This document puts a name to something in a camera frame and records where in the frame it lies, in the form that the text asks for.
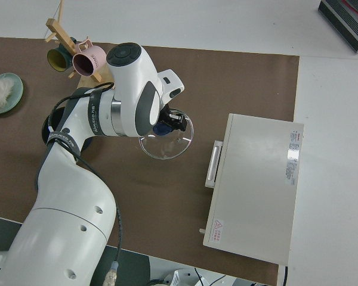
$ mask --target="blue object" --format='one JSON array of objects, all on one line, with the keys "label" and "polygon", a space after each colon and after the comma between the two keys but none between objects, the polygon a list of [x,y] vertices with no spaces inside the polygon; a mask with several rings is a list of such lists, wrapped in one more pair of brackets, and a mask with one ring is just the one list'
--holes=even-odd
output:
[{"label": "blue object", "polygon": [[3,73],[0,74],[0,79],[9,77],[13,80],[13,88],[12,92],[9,94],[7,98],[7,104],[5,107],[0,110],[0,113],[5,113],[7,111],[10,111],[13,107],[16,106],[16,104],[20,101],[21,96],[23,95],[23,82],[21,79],[14,73]]},{"label": "blue object", "polygon": [[172,132],[173,128],[168,126],[167,124],[164,124],[162,122],[158,122],[154,125],[153,131],[157,136],[165,136]]}]

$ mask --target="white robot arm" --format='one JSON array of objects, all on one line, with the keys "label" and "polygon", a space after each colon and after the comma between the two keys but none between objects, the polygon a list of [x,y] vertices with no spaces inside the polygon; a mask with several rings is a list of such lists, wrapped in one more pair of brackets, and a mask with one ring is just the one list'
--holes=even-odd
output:
[{"label": "white robot arm", "polygon": [[36,180],[38,197],[1,265],[0,286],[90,284],[116,202],[98,176],[76,165],[74,154],[93,136],[145,135],[184,89],[173,71],[158,73],[135,43],[114,47],[107,63],[115,90],[78,89],[51,130]]}]

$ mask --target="screw hole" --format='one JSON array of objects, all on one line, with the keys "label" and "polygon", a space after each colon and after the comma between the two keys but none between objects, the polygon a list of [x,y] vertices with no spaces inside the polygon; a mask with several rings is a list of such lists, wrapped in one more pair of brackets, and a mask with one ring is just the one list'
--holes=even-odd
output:
[{"label": "screw hole", "polygon": [[75,274],[74,271],[72,271],[71,269],[66,269],[64,272],[65,272],[65,275],[66,275],[69,279],[74,280],[74,279],[77,278],[76,274]]},{"label": "screw hole", "polygon": [[99,206],[95,206],[94,208],[95,208],[95,212],[96,212],[96,213],[99,213],[100,215],[103,214],[103,211],[102,211],[102,209],[101,209]]}]

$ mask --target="wooden dowel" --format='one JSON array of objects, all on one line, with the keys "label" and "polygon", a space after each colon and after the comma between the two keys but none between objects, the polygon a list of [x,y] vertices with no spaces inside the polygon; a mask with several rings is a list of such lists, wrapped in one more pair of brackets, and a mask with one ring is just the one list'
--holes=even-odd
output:
[{"label": "wooden dowel", "polygon": [[91,78],[96,82],[101,82],[102,80],[101,75],[97,71],[91,75]]},{"label": "wooden dowel", "polygon": [[52,33],[52,34],[50,34],[49,37],[47,37],[47,38],[45,39],[45,41],[48,43],[48,42],[49,42],[51,39],[53,39],[56,35],[57,35],[57,33]]},{"label": "wooden dowel", "polygon": [[71,79],[77,72],[74,70],[69,75],[68,78]]},{"label": "wooden dowel", "polygon": [[50,31],[56,33],[57,39],[61,42],[61,44],[67,49],[67,51],[71,55],[75,55],[75,44],[69,35],[65,32],[65,30],[60,26],[60,23],[53,18],[48,19],[47,27]]}]

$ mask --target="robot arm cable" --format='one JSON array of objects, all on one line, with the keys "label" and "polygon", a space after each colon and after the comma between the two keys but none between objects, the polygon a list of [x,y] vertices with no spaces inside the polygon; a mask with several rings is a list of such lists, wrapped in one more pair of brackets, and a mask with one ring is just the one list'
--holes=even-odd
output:
[{"label": "robot arm cable", "polygon": [[[100,88],[102,86],[108,86],[104,89],[102,89],[102,92],[108,91],[110,88],[113,88],[114,83],[113,82],[105,82],[105,83],[101,83],[100,85],[97,85],[95,87],[93,87],[93,89],[97,89]],[[53,113],[55,112],[55,110],[65,101],[67,100],[72,100],[74,98],[83,98],[83,97],[89,97],[90,94],[79,94],[79,95],[71,95],[69,97],[65,97],[62,100],[60,100],[58,103],[55,104],[55,106],[53,107],[52,111],[50,112],[49,118],[48,118],[48,129],[50,132],[53,132],[53,128],[52,128],[52,117],[53,117]]]}]

